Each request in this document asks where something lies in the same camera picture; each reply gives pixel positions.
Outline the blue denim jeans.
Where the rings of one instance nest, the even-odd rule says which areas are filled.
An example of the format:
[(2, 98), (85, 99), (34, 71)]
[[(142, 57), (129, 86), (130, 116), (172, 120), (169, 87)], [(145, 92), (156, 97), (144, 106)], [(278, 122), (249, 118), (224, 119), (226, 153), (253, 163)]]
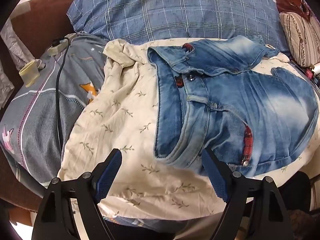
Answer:
[(202, 150), (210, 148), (248, 177), (295, 161), (319, 106), (312, 86), (287, 69), (254, 70), (278, 53), (244, 36), (148, 48), (158, 84), (155, 157), (202, 173)]

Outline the grey star-print bedsheet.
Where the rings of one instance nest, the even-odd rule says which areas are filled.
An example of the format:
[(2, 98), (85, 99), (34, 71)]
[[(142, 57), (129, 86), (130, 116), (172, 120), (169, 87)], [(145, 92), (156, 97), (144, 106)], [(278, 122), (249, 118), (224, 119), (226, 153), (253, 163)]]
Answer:
[(78, 34), (68, 50), (44, 53), (46, 64), (33, 85), (23, 86), (1, 119), (1, 149), (16, 179), (43, 197), (57, 176), (63, 150), (57, 137), (56, 104), (60, 106), (62, 141), (67, 142), (79, 115), (104, 83), (107, 41)]

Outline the cream leaf-print quilt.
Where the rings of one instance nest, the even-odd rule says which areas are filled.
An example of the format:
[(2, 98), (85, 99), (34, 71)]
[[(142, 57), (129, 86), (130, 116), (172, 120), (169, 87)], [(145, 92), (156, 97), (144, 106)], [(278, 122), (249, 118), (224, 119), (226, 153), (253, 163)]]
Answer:
[[(78, 178), (104, 161), (112, 149), (119, 149), (123, 156), (120, 170), (107, 197), (99, 204), (103, 216), (189, 220), (224, 209), (225, 204), (215, 194), (203, 166), (202, 173), (197, 173), (164, 164), (154, 155), (158, 84), (156, 68), (148, 59), (148, 48), (182, 46), (198, 40), (220, 41), (174, 38), (133, 45), (117, 39), (105, 46), (104, 84), (77, 119), (58, 174), (62, 180)], [(285, 68), (302, 78), (280, 51), (274, 57), (263, 58), (254, 70), (270, 74), (274, 67)], [(250, 178), (268, 175), (277, 185), (282, 185), (312, 158), (318, 146), (319, 115), (306, 149), (295, 161)]]

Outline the beige tape roll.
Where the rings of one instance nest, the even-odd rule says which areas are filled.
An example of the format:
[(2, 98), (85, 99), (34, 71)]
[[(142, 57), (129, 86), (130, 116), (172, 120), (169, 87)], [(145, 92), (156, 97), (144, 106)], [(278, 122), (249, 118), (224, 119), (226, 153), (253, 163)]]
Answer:
[(28, 62), (20, 71), (19, 75), (23, 80), (25, 87), (30, 87), (38, 77), (40, 71), (46, 66), (41, 59), (34, 59)]

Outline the beige power strip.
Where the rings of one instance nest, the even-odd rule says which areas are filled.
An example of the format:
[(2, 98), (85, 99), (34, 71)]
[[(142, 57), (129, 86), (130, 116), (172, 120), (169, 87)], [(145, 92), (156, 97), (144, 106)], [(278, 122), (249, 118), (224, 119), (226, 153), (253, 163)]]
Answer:
[(68, 42), (77, 36), (76, 33), (67, 34), (62, 38), (57, 38), (52, 42), (52, 45), (47, 49), (49, 56), (56, 56), (67, 48)]

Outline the striped beige pillow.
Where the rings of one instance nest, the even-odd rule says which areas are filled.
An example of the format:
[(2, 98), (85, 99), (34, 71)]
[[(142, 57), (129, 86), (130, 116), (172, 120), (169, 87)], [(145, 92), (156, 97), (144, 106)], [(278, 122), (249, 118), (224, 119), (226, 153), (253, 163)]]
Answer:
[(319, 22), (313, 15), (309, 20), (295, 12), (281, 12), (280, 23), (291, 55), (301, 67), (319, 63)]

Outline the brown wooden headboard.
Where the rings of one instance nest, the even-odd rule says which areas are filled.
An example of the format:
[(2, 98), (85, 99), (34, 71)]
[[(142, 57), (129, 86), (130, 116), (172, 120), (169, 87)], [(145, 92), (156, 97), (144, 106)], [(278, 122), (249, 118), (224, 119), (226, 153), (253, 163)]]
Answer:
[(73, 32), (67, 11), (74, 0), (30, 0), (19, 4), (10, 21), (13, 31), (38, 58), (58, 37)]

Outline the dark red handbag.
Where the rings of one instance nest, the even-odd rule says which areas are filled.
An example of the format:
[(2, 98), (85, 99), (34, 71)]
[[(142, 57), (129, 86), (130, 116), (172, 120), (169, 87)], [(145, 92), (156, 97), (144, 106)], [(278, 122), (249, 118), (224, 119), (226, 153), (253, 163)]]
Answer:
[(279, 13), (294, 12), (302, 18), (310, 21), (310, 9), (304, 0), (276, 0)]

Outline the blue plaid pillow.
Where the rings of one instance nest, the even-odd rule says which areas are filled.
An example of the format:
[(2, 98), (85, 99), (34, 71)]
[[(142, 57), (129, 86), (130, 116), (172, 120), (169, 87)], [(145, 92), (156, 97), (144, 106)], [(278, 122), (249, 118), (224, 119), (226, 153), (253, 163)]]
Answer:
[(108, 41), (259, 35), (290, 52), (273, 0), (74, 0), (67, 16), (76, 32)]

